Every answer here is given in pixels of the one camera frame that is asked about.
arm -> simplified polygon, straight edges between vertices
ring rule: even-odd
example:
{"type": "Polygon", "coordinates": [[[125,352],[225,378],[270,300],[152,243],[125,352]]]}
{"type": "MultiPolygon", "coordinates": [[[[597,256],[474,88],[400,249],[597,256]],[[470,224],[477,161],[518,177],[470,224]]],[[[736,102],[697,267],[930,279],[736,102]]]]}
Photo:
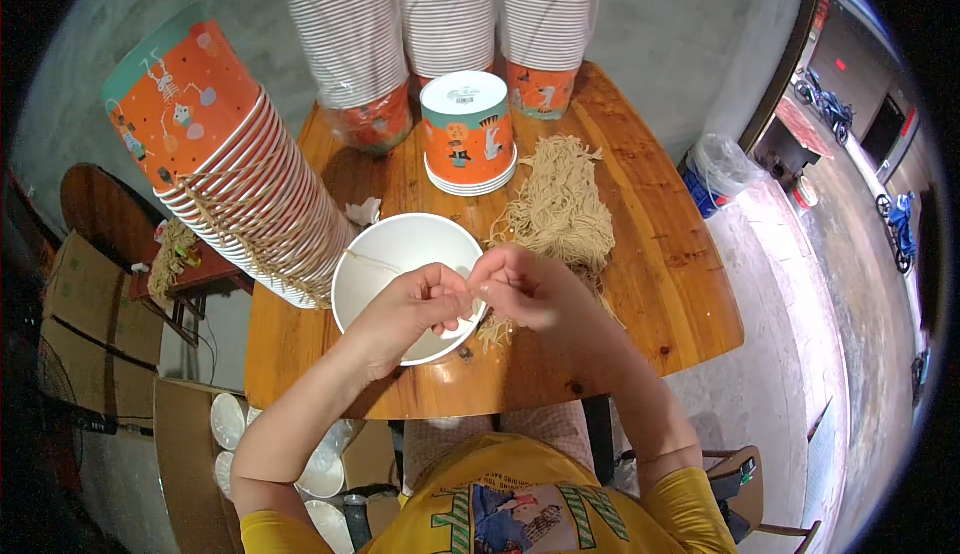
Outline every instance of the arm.
{"type": "Polygon", "coordinates": [[[642,492],[674,470],[703,466],[683,405],[562,261],[540,260],[526,248],[504,244],[484,254],[467,285],[499,315],[603,373],[636,452],[642,492]]]}
{"type": "Polygon", "coordinates": [[[430,264],[397,277],[293,387],[257,417],[237,447],[230,489],[237,514],[272,510],[313,527],[294,487],[333,422],[370,382],[387,376],[431,327],[473,313],[457,272],[430,264]]]}

cardboard box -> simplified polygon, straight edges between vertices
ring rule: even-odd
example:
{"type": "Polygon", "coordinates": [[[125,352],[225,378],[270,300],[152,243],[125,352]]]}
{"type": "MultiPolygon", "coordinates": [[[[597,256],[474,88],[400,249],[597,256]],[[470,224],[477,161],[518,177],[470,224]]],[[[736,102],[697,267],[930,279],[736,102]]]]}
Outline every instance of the cardboard box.
{"type": "Polygon", "coordinates": [[[57,319],[102,345],[156,366],[163,319],[127,298],[132,277],[72,231],[56,253],[43,318],[57,319]]]}
{"type": "MultiPolygon", "coordinates": [[[[210,430],[210,406],[222,392],[230,391],[166,378],[154,383],[156,460],[170,524],[183,554],[244,551],[234,504],[213,477],[221,448],[210,430]]],[[[384,421],[367,422],[342,460],[348,488],[398,484],[393,437],[384,421]]],[[[372,498],[367,518],[373,535],[380,535],[399,512],[396,498],[372,498]]]]}
{"type": "Polygon", "coordinates": [[[54,260],[43,318],[57,319],[101,344],[109,344],[124,272],[77,231],[71,231],[54,260]]]}
{"type": "MultiPolygon", "coordinates": [[[[154,415],[153,382],[157,373],[107,352],[81,335],[60,324],[56,319],[43,321],[40,328],[46,346],[48,373],[56,373],[56,360],[63,367],[69,383],[68,390],[76,404],[108,416],[140,416],[130,424],[150,426],[154,415]]],[[[47,383],[55,381],[49,377],[47,383]]],[[[66,401],[66,393],[52,393],[66,401]]]]}
{"type": "Polygon", "coordinates": [[[156,366],[161,363],[163,319],[151,312],[143,302],[127,297],[133,280],[128,274],[124,276],[116,330],[113,339],[108,343],[131,358],[156,366]]]}
{"type": "Polygon", "coordinates": [[[234,504],[213,477],[220,447],[210,429],[210,406],[222,391],[173,379],[154,383],[156,461],[182,554],[244,551],[234,504]]]}

person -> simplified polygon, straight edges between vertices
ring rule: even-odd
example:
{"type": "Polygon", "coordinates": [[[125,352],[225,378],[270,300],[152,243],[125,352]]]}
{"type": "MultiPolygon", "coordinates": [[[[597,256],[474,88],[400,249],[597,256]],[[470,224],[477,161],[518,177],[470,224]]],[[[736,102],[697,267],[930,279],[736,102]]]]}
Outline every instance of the person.
{"type": "Polygon", "coordinates": [[[697,435],[666,383],[562,261],[505,244],[467,279],[439,263],[397,277],[247,428],[230,481],[247,554],[330,550],[294,481],[357,395],[390,374],[426,330],[439,334],[468,318],[474,297],[533,329],[583,372],[602,373],[636,452],[641,499],[597,482],[579,402],[519,420],[542,439],[485,430],[483,416],[407,421],[404,491],[412,497],[365,552],[737,550],[697,435]]]}

checkered pants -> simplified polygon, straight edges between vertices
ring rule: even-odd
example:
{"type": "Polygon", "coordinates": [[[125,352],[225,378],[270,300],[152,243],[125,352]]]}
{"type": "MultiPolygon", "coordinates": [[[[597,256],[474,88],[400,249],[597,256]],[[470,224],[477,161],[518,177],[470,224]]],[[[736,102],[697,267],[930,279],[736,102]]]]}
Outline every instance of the checkered pants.
{"type": "MultiPolygon", "coordinates": [[[[434,466],[462,442],[493,430],[494,418],[489,415],[407,420],[403,429],[403,493],[413,495],[434,466]]],[[[500,415],[500,431],[546,443],[594,472],[587,417],[579,400],[505,412],[500,415]]]]}

yellow t-shirt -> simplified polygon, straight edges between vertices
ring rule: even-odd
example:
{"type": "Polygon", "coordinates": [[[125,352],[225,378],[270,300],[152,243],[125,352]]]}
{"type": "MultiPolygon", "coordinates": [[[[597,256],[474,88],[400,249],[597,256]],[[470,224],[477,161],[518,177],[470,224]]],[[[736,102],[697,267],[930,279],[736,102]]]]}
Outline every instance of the yellow t-shirt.
{"type": "MultiPolygon", "coordinates": [[[[313,530],[273,511],[241,523],[246,554],[329,552],[313,530]]],[[[642,505],[602,488],[535,440],[488,433],[444,460],[364,552],[736,552],[702,468],[661,480],[642,505]]]]}

